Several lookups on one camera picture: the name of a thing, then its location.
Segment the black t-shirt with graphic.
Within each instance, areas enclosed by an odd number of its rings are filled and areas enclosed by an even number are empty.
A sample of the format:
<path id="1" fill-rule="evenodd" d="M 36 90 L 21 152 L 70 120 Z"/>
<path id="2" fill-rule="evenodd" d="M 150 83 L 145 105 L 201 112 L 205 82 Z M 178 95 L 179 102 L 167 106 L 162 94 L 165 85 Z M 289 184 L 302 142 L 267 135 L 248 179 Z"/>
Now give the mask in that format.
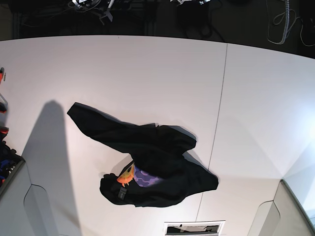
<path id="1" fill-rule="evenodd" d="M 84 135 L 131 156 L 119 175 L 105 174 L 100 181 L 101 194 L 113 204 L 169 207 L 219 185 L 189 155 L 196 137 L 179 126 L 127 123 L 81 103 L 67 113 Z"/>

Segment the grey bin with colourful clothes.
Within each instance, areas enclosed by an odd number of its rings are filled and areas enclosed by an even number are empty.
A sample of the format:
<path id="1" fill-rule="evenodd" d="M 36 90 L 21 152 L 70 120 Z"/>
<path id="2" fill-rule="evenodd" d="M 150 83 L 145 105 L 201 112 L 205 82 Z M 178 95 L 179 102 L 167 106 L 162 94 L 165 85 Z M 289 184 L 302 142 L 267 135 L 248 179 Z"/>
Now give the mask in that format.
<path id="1" fill-rule="evenodd" d="M 0 197 L 2 198 L 13 182 L 19 170 L 25 164 L 25 159 L 19 156 L 16 150 L 11 149 L 4 138 L 9 128 L 0 127 Z"/>

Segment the orange black tool at edge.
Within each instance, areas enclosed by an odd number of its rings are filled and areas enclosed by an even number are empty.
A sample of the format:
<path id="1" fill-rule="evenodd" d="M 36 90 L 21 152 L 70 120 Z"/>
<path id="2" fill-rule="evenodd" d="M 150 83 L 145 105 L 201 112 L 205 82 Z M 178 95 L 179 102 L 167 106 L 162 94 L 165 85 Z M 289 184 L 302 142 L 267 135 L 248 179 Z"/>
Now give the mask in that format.
<path id="1" fill-rule="evenodd" d="M 5 81 L 6 78 L 6 73 L 5 73 L 5 69 L 3 67 L 0 68 L 0 83 L 2 81 Z"/>

